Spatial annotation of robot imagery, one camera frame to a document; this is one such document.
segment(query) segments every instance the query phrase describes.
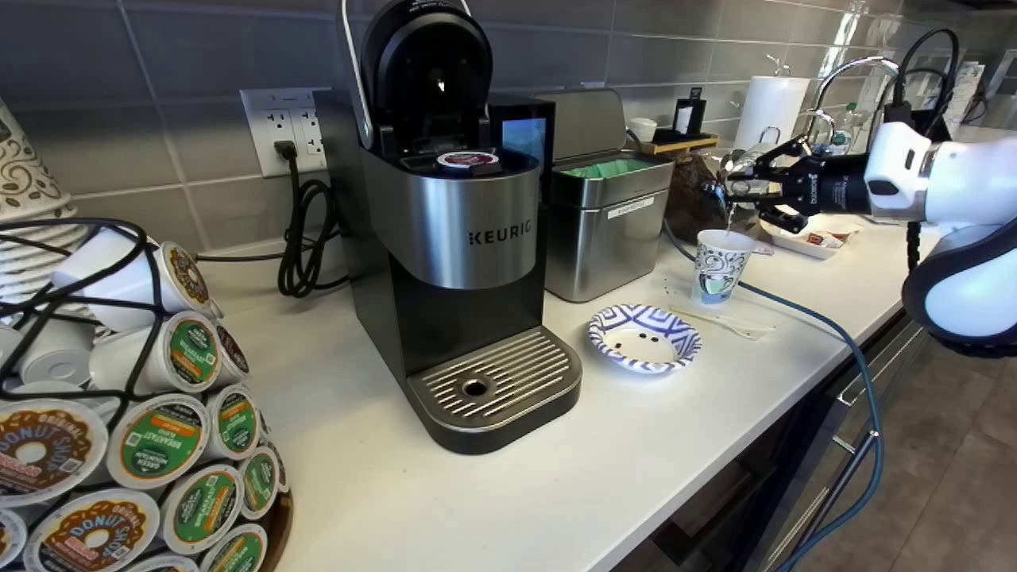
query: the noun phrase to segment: brand logo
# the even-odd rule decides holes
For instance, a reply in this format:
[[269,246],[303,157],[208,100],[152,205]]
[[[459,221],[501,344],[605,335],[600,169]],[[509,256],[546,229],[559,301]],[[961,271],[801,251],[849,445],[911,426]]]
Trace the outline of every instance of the brand logo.
[[533,233],[533,224],[524,218],[524,221],[516,221],[506,229],[476,229],[476,233],[466,233],[466,238],[472,238],[472,246],[501,246],[501,240],[516,240],[532,233]]

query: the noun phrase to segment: k-cup carousel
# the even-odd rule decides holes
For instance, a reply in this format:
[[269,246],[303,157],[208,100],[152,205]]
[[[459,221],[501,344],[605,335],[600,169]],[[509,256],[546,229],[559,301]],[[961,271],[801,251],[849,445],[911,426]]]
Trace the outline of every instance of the k-cup carousel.
[[285,463],[193,256],[139,224],[0,218],[0,568],[274,568]]

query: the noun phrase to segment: drip tray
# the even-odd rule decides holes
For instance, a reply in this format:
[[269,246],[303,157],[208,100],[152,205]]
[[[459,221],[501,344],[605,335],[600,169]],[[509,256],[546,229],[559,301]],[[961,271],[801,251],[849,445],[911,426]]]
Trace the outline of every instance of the drip tray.
[[580,400],[580,375],[576,351],[532,327],[406,379],[406,396],[445,449],[493,452],[566,414]]

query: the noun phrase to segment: wall outlet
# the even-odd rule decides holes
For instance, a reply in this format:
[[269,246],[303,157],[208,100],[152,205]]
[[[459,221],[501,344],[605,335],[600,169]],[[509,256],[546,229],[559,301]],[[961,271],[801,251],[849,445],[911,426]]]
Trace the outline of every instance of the wall outlet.
[[325,172],[322,123],[314,90],[241,90],[261,175],[285,175],[288,165],[278,151],[278,140],[295,142],[298,172]]

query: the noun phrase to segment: black coffee maker top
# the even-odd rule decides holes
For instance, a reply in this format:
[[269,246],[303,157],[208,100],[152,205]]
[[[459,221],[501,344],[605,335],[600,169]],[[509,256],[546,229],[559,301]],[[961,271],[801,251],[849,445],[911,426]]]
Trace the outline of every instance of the black coffee maker top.
[[482,142],[490,75],[490,41],[466,12],[391,2],[365,38],[365,90],[381,151],[420,151],[433,140],[465,150]]

